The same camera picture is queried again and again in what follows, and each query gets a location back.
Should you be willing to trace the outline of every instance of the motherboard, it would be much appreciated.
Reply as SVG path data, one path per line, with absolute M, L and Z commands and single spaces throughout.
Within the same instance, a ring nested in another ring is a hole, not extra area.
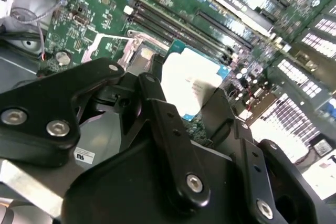
M 57 72 L 107 57 L 139 74 L 179 40 L 231 70 L 222 88 L 238 101 L 258 81 L 268 84 L 263 70 L 280 55 L 291 57 L 291 42 L 331 0 L 63 1 L 49 26 L 42 67 Z M 129 65 L 131 58 L 137 66 Z M 185 123 L 192 139 L 207 141 L 201 115 Z

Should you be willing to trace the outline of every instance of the silver screw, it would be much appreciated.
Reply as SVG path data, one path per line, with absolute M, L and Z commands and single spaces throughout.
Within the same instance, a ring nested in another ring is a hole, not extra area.
M 272 209 L 269 207 L 269 205 L 266 202 L 259 199 L 257 200 L 257 206 L 258 206 L 259 211 L 262 213 L 262 215 L 264 215 L 269 220 L 273 219 Z
M 113 71 L 117 71 L 118 68 L 115 65 L 109 65 L 109 68 Z
M 27 114 L 19 109 L 9 109 L 1 114 L 1 121 L 8 125 L 20 125 L 26 120 Z
M 151 76 L 146 76 L 147 80 L 151 81 L 151 82 L 155 82 L 155 79 Z
M 241 124 L 245 129 L 248 129 L 248 125 L 246 123 L 241 123 Z
M 275 145 L 275 143 L 271 143 L 270 146 L 271 146 L 273 149 L 275 149 L 275 150 L 278 149 L 278 147 Z
M 62 137 L 68 135 L 70 132 L 70 127 L 66 122 L 55 120 L 48 123 L 47 132 L 51 136 Z
M 193 174 L 190 174 L 187 176 L 187 184 L 188 187 L 195 193 L 200 193 L 203 190 L 203 184 L 202 181 Z

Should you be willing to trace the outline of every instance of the ram slot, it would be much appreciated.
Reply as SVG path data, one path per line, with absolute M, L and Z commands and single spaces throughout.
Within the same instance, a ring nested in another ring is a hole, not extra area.
M 246 47 L 249 50 L 253 49 L 253 46 L 247 40 L 245 40 L 244 38 L 241 38 L 241 36 L 235 34 L 233 31 L 231 31 L 230 29 L 228 29 L 227 27 L 225 27 L 224 25 L 222 25 L 218 21 L 214 20 L 213 18 L 211 18 L 209 15 L 207 15 L 203 11 L 199 10 L 197 12 L 197 16 L 201 17 L 202 19 L 206 20 L 208 23 L 215 26 L 218 30 L 220 30 L 225 35 L 232 38 L 234 41 L 236 41 L 241 46 Z
M 165 33 L 164 31 L 162 31 L 160 27 L 149 22 L 146 18 L 142 17 L 139 14 L 133 15 L 132 21 L 155 34 L 158 37 L 158 39 L 165 44 L 170 44 L 174 41 L 173 36 L 171 34 Z
M 148 15 L 143 16 L 143 13 L 136 13 L 132 16 L 132 21 L 136 22 L 140 26 L 143 26 L 145 29 L 149 30 L 156 36 L 158 36 L 161 40 L 165 40 L 169 43 L 172 43 L 174 40 L 179 39 L 183 43 L 186 43 L 197 50 L 201 51 L 202 53 L 208 55 L 208 56 L 214 56 L 214 57 L 221 57 L 223 56 L 223 53 L 220 51 L 217 51 L 215 49 L 209 48 L 206 45 L 200 43 L 196 40 L 191 40 L 190 37 L 185 37 L 180 35 L 176 35 L 174 31 L 170 30 L 170 32 L 162 27 L 157 21 L 153 21 L 153 18 Z
M 155 8 L 154 6 L 151 6 L 149 3 L 145 1 L 140 1 L 138 4 L 135 5 L 134 8 L 142 8 L 147 10 L 148 12 L 152 13 L 153 15 L 158 16 L 161 18 L 161 20 L 165 21 L 167 24 L 170 24 L 172 27 L 175 27 L 177 30 L 187 34 L 188 36 L 194 38 L 195 40 L 199 41 L 199 43 L 206 45 L 209 48 L 213 48 L 217 51 L 222 52 L 222 54 L 230 56 L 230 53 L 226 50 L 226 48 L 223 47 L 223 45 L 219 45 L 215 41 L 210 41 L 209 39 L 206 39 L 207 35 L 204 34 L 202 31 L 194 31 L 185 25 L 179 23 L 177 20 L 172 19 L 167 14 L 161 12 L 159 9 Z

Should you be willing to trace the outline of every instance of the barcode sticker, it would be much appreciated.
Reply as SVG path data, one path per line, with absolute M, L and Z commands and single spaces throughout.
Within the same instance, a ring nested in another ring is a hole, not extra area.
M 75 149 L 73 154 L 74 154 L 76 160 L 88 163 L 90 165 L 92 165 L 93 159 L 95 158 L 94 157 L 95 153 L 86 151 L 86 150 L 78 148 L 78 147 Z

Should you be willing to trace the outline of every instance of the gray cable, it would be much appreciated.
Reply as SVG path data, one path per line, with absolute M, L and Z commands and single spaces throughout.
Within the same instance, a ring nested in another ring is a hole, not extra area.
M 66 1 L 58 1 L 55 5 L 52 6 L 52 8 L 50 8 L 49 10 L 45 11 L 44 13 L 42 13 L 41 15 L 37 16 L 35 14 L 35 17 L 33 19 L 30 19 L 30 20 L 20 20 L 19 22 L 21 24 L 24 24 L 24 25 L 29 25 L 29 24 L 32 24 L 32 23 L 35 23 L 35 22 L 38 22 L 42 19 L 44 19 L 45 17 L 47 17 L 48 15 L 52 14 L 55 10 L 57 10 L 59 7 L 61 7 L 62 5 L 66 5 L 67 2 Z M 19 7 L 15 7 L 12 9 L 12 12 L 15 12 L 16 9 L 18 9 Z
M 41 29 L 41 25 L 40 25 L 40 22 L 39 22 L 39 19 L 37 17 L 37 15 L 32 12 L 31 10 L 28 10 L 26 8 L 22 8 L 22 7 L 15 7 L 15 8 L 12 8 L 12 12 L 11 12 L 11 16 L 16 20 L 18 21 L 19 23 L 21 24 L 25 24 L 26 23 L 24 21 L 21 21 L 17 15 L 15 15 L 15 12 L 19 15 L 19 11 L 23 11 L 23 12 L 26 12 L 29 16 L 31 16 L 33 19 L 32 20 L 36 20 L 34 22 L 36 22 L 36 25 L 37 25 L 37 29 L 38 29 L 38 33 L 40 35 L 40 40 L 41 40 L 41 54 L 44 56 L 45 55 L 45 47 L 44 47 L 44 37 L 43 37 L 43 32 L 42 32 L 42 29 Z

